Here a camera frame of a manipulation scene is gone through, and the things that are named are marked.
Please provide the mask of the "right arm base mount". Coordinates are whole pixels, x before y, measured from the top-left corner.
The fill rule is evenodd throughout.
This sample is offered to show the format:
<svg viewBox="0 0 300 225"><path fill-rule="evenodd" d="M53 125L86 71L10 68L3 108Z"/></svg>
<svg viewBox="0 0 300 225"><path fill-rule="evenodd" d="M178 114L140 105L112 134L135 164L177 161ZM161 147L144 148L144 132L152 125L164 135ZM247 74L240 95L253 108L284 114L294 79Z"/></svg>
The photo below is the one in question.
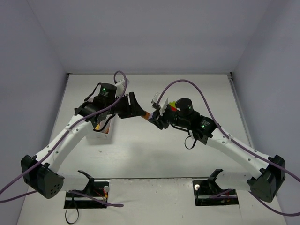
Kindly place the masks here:
<svg viewBox="0 0 300 225"><path fill-rule="evenodd" d="M222 189L217 183L217 176L223 169L216 169L208 178L192 180L195 206L239 205L235 189Z"/></svg>

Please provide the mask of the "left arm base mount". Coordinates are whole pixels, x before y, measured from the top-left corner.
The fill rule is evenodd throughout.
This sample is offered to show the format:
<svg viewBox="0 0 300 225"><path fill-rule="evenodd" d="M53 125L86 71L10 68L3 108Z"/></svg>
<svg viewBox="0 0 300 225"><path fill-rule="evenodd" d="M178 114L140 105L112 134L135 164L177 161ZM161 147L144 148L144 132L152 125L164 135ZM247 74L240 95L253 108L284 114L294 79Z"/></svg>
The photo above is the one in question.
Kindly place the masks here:
<svg viewBox="0 0 300 225"><path fill-rule="evenodd" d="M74 225L79 219L79 209L106 209L107 207L121 208L122 203L109 203L110 182L108 180L97 180L83 170L79 170L88 182L82 190L70 190L66 192L64 209L65 221L69 225ZM74 209L77 213L75 221L69 221L67 213L69 209Z"/></svg>

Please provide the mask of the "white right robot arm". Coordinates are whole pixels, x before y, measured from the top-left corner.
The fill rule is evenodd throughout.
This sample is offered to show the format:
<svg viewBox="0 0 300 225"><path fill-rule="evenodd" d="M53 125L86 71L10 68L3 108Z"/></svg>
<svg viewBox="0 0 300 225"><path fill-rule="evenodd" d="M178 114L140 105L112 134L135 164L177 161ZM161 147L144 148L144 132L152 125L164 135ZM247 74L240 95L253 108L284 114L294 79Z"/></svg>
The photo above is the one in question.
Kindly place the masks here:
<svg viewBox="0 0 300 225"><path fill-rule="evenodd" d="M220 151L242 166L240 172L216 169L211 178L201 183L210 189L211 194L239 189L251 192L264 202L273 201L285 181L285 161L282 157L270 157L234 138L213 119L195 111L189 98L177 100L175 106L168 102L161 104L154 98L152 106L155 111L149 121L159 129L172 126L187 132L195 142Z"/></svg>

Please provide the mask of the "brown lego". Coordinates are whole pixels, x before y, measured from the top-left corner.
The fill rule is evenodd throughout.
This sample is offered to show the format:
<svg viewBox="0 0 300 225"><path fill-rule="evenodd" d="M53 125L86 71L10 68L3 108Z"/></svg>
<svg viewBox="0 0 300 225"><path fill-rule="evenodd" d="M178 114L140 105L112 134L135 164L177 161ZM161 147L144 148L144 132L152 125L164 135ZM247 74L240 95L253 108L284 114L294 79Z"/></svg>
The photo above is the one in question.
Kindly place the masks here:
<svg viewBox="0 0 300 225"><path fill-rule="evenodd" d="M144 118L145 120L149 120L149 119L151 118L151 113L145 112L145 115L143 116L143 118Z"/></svg>

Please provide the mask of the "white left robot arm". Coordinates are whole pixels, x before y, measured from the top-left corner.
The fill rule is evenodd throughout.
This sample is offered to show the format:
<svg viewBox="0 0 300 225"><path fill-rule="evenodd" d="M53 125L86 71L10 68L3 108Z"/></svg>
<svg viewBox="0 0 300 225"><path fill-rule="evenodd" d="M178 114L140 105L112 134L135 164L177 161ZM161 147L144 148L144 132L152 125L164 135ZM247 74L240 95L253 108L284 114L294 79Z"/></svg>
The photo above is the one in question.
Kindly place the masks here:
<svg viewBox="0 0 300 225"><path fill-rule="evenodd" d="M133 92L126 93L128 79L115 84L98 83L98 95L89 94L75 108L75 113L63 130L40 152L26 155L21 160L24 182L46 199L53 198L59 191L66 190L65 177L58 173L60 166L75 146L108 115L121 119L144 116Z"/></svg>

